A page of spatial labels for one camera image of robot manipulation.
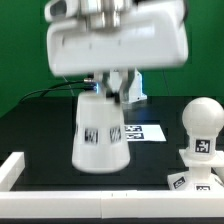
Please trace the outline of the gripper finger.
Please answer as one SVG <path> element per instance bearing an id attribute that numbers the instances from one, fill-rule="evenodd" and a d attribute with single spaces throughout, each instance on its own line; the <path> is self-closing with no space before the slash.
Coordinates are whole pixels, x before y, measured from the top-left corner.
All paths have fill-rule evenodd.
<path id="1" fill-rule="evenodd" d="M 109 73 L 108 72 L 95 72 L 94 81 L 97 83 L 97 92 L 105 97 L 110 97 L 112 94 L 111 87 L 109 85 Z"/>
<path id="2" fill-rule="evenodd" d="M 128 84 L 128 71 L 112 70 L 110 72 L 110 84 L 115 101 L 122 102 L 124 100 L 125 88 Z"/>

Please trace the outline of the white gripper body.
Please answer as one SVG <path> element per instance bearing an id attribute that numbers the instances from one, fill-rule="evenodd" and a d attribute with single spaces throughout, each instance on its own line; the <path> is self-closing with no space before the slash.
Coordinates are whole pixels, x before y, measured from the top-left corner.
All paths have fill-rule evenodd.
<path id="1" fill-rule="evenodd" d="M 187 0 L 50 0 L 44 15 L 56 76 L 176 67 L 188 58 Z"/>

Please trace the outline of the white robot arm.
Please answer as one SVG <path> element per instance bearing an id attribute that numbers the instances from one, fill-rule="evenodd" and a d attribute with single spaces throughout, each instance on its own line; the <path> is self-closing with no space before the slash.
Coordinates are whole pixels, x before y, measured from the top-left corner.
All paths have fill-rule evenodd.
<path id="1" fill-rule="evenodd" d="M 187 0 L 50 0 L 44 15 L 51 72 L 92 73 L 126 102 L 142 98 L 139 69 L 181 66 L 188 58 Z"/>

